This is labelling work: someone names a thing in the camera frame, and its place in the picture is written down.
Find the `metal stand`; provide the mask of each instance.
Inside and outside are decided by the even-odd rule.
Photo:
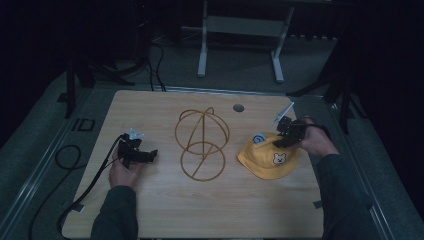
[[[275,80],[278,83],[284,81],[281,70],[280,54],[293,16],[294,7],[290,7],[285,21],[245,19],[208,15],[208,0],[203,1],[203,27],[202,48],[200,50],[199,68],[197,75],[206,75],[206,60],[208,54],[207,34],[208,32],[221,32],[245,35],[258,35],[267,37],[278,37],[277,48],[271,52],[271,60],[274,66]]]

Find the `hand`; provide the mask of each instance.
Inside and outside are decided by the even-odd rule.
[[[305,117],[304,121],[308,124],[312,124],[313,121],[309,117]],[[325,157],[329,154],[339,154],[339,151],[327,137],[325,132],[313,126],[306,128],[305,138],[297,143],[294,147],[300,147],[306,150],[312,155],[319,155]]]
[[[112,158],[118,159],[118,147],[115,148]],[[112,168],[109,172],[109,183],[111,187],[128,186],[134,189],[137,179],[140,177],[140,171],[143,167],[142,163],[137,163],[135,166],[130,166],[127,169],[118,159],[112,163]]]

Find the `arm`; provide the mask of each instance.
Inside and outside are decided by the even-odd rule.
[[[115,149],[113,159],[118,159]],[[137,239],[136,193],[141,163],[127,169],[117,160],[109,172],[109,190],[99,215],[94,220],[91,239]]]
[[[306,123],[311,119],[304,118]],[[356,181],[346,159],[323,130],[308,127],[298,147],[322,159],[317,164],[324,210],[322,239],[380,239],[371,213],[371,198]]]
[[[94,221],[91,239],[137,239],[137,235],[135,192],[127,186],[113,187]]]

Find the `yellow hat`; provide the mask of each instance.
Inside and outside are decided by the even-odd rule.
[[[257,177],[282,178],[296,168],[300,149],[277,148],[272,144],[281,138],[276,133],[255,134],[247,140],[237,158]]]

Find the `wooden table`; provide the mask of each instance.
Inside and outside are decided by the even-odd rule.
[[[142,151],[159,150],[155,162],[143,168],[136,186],[139,237],[321,237],[323,212],[313,204],[320,200],[319,188],[306,152],[302,150],[298,166],[291,174],[277,180],[254,176],[236,157],[255,133],[276,132],[272,121],[289,103],[283,96],[118,91],[76,198],[93,179],[113,141],[134,128],[145,134]],[[235,104],[243,105],[244,111],[234,111]],[[226,159],[224,171],[214,180],[201,182],[184,174],[180,165],[183,149],[177,144],[174,129],[183,111],[204,111],[209,107],[228,124],[230,137],[222,149]],[[295,118],[293,109],[288,116]],[[181,123],[178,130],[183,141],[193,129],[189,121],[186,123]],[[205,135],[219,144],[222,134],[209,131],[213,124],[205,125]],[[215,171],[213,161],[206,167]],[[108,172],[109,169],[104,171],[82,202],[84,211],[68,215],[63,228],[66,237],[90,236],[93,221],[110,189]]]

